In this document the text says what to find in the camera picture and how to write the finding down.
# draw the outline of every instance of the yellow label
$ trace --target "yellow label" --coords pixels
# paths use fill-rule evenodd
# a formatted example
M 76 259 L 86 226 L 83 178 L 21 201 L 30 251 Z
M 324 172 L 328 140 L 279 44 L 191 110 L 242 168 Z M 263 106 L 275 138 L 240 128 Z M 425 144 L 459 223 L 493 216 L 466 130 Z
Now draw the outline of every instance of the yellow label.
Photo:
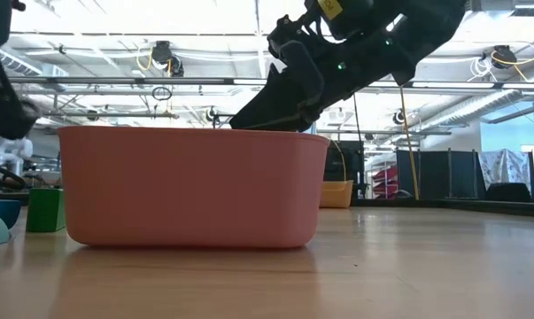
M 321 9 L 329 20 L 335 19 L 341 12 L 344 11 L 344 8 L 341 7 L 341 4 L 337 0 L 318 0 Z

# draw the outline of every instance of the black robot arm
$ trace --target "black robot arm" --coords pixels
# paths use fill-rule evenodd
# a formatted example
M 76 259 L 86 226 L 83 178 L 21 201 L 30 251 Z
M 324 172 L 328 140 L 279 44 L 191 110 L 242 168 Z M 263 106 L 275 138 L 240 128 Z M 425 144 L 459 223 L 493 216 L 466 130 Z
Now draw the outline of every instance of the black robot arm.
M 24 11 L 25 8 L 19 0 L 0 0 L 0 46 L 9 39 L 12 9 Z M 39 118 L 40 112 L 32 102 L 19 99 L 0 60 L 0 136 L 22 138 Z
M 453 37 L 465 14 L 465 0 L 309 0 L 306 6 L 297 21 L 278 20 L 269 50 L 287 67 L 279 73 L 271 66 L 266 86 L 230 121 L 232 128 L 304 131 L 326 107 L 388 74 L 403 85 L 418 62 Z M 345 41 L 326 41 L 321 18 Z

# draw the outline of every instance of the green cube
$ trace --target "green cube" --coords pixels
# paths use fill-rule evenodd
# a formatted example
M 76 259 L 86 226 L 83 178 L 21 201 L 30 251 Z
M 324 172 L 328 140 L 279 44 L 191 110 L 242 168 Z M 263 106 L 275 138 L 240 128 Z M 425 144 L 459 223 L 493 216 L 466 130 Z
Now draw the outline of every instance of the green cube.
M 55 232 L 65 226 L 64 191 L 31 190 L 28 201 L 27 232 Z

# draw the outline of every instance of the blue bowl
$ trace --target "blue bowl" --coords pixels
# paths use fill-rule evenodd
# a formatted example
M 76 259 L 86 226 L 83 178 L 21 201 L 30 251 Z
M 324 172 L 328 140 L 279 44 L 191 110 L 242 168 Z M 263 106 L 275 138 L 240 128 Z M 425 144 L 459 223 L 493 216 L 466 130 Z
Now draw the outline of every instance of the blue bowl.
M 19 219 L 20 202 L 0 199 L 0 218 L 10 230 Z

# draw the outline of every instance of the pink bin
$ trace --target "pink bin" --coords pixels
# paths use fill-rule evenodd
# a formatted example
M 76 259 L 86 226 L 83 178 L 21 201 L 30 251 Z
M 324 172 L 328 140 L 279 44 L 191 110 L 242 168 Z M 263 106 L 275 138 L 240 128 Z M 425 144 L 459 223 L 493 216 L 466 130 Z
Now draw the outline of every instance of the pink bin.
M 58 133 L 66 224 L 80 243 L 291 248 L 315 232 L 324 137 L 176 128 Z

